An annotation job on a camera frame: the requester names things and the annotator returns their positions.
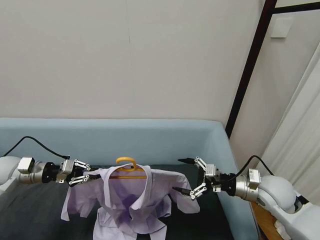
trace metal bracket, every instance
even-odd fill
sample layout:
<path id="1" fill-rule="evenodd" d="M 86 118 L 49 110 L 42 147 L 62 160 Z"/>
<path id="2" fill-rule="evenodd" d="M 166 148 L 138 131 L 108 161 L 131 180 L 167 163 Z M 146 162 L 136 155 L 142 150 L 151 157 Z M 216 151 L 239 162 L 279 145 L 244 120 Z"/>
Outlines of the metal bracket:
<path id="1" fill-rule="evenodd" d="M 82 184 L 87 182 L 88 180 L 89 180 L 89 175 L 72 177 L 71 181 L 69 181 L 69 185 L 71 186 L 73 184 Z"/>
<path id="2" fill-rule="evenodd" d="M 83 168 L 83 169 L 85 169 L 85 170 L 87 170 L 87 171 L 90 171 L 90 164 L 86 164 L 85 162 L 83 162 L 83 161 L 79 161 L 78 159 L 75 159 L 74 160 L 74 165 L 75 166 L 78 166 L 78 167 L 80 167 L 80 168 Z"/>
<path id="3" fill-rule="evenodd" d="M 190 192 L 190 196 L 192 200 L 197 199 L 198 197 L 203 195 L 203 192 L 206 191 L 206 183 L 203 182 L 200 186 L 197 186 L 194 190 Z"/>
<path id="4" fill-rule="evenodd" d="M 203 171 L 206 171 L 207 164 L 206 164 L 199 156 L 197 156 L 197 157 L 194 159 L 194 164 L 195 164 L 198 168 L 202 168 Z"/>

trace wooden table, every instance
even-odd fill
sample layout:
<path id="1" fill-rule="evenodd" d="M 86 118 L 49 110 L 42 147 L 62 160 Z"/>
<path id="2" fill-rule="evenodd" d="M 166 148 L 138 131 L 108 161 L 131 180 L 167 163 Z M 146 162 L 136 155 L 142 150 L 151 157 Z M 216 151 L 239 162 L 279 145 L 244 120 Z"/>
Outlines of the wooden table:
<path id="1" fill-rule="evenodd" d="M 267 210 L 252 202 L 252 208 L 258 222 L 259 227 L 262 229 L 268 240 L 282 240 L 275 228 L 276 218 L 272 216 Z"/>

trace shirt sleeve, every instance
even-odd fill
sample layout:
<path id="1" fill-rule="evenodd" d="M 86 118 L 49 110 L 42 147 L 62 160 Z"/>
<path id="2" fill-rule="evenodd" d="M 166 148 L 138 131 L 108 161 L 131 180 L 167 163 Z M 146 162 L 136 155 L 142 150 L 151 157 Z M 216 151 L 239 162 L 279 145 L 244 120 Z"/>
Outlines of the shirt sleeve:
<path id="1" fill-rule="evenodd" d="M 185 214 L 200 212 L 197 200 L 192 201 L 191 197 L 182 195 L 180 192 L 172 189 L 172 187 L 179 187 L 191 190 L 189 181 L 184 174 L 175 171 L 152 169 L 152 176 L 155 178 L 155 188 L 158 191 L 165 189 L 165 193 L 171 196 L 179 210 Z"/>
<path id="2" fill-rule="evenodd" d="M 92 175 L 99 174 L 99 171 L 90 172 Z M 61 212 L 61 219 L 69 221 L 69 214 L 80 214 L 80 217 L 86 218 L 96 202 L 104 202 L 104 182 L 101 178 L 77 184 L 69 187 L 66 193 Z"/>

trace black cable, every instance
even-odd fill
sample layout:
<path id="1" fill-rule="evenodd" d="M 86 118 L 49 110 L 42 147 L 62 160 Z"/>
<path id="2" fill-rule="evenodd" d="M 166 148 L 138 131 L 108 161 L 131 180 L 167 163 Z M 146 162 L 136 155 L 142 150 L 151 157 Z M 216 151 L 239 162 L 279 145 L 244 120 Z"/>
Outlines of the black cable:
<path id="1" fill-rule="evenodd" d="M 215 184 L 223 184 L 223 183 L 226 183 L 226 182 L 230 182 L 232 180 L 234 180 L 235 178 L 237 178 L 245 169 L 246 167 L 249 165 L 249 163 L 251 162 L 252 159 L 254 158 L 257 158 L 259 159 L 259 161 L 262 163 L 262 165 L 265 167 L 265 169 L 272 175 L 274 176 L 274 174 L 272 173 L 272 171 L 267 167 L 267 165 L 264 163 L 264 161 L 262 161 L 261 157 L 257 156 L 257 155 L 252 155 L 248 161 L 245 163 L 245 165 L 240 169 L 240 171 L 234 175 L 233 177 L 231 177 L 230 179 L 228 180 L 225 180 L 225 181 L 216 181 L 214 182 Z"/>
<path id="2" fill-rule="evenodd" d="M 9 153 L 11 153 L 24 139 L 31 139 L 33 141 L 35 141 L 37 144 L 39 144 L 41 147 L 43 147 L 45 150 L 47 150 L 48 152 L 52 153 L 53 155 L 56 155 L 57 157 L 60 157 L 62 159 L 70 159 L 70 156 L 65 156 L 65 155 L 61 155 L 59 153 L 56 153 L 55 151 L 52 151 L 51 149 L 49 149 L 48 147 L 46 147 L 45 145 L 43 145 L 40 141 L 38 141 L 37 139 L 35 139 L 32 136 L 24 136 L 23 138 L 21 138 L 9 151 L 7 151 L 2 157 L 7 156 Z"/>

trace shirt collar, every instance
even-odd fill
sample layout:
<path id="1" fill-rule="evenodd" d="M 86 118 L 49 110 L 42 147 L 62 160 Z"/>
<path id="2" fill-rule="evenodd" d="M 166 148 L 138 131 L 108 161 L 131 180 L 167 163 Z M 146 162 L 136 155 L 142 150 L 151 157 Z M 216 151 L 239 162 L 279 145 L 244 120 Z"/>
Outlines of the shirt collar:
<path id="1" fill-rule="evenodd" d="M 102 174 L 105 176 L 102 176 L 102 179 L 104 181 L 104 191 L 105 193 L 107 193 L 107 195 L 105 194 L 104 197 L 104 201 L 105 201 L 105 205 L 108 208 L 112 208 L 111 205 L 111 198 L 110 198 L 110 187 L 109 187 L 109 179 L 111 174 L 119 169 L 119 168 L 123 168 L 126 167 L 129 164 L 125 164 L 125 165 L 121 165 L 121 166 L 112 166 L 110 167 L 108 170 L 108 172 L 106 174 Z M 130 208 L 136 210 L 136 209 L 140 209 L 142 206 L 144 206 L 147 202 L 147 200 L 150 198 L 150 192 L 151 192 L 151 186 L 152 186 L 152 173 L 151 173 L 151 168 L 150 166 L 142 166 L 137 164 L 137 166 L 139 166 L 140 168 L 142 168 L 146 174 L 146 182 L 145 182 L 145 186 L 144 186 L 144 190 L 142 192 L 142 194 L 140 195 L 140 197 L 131 205 Z"/>

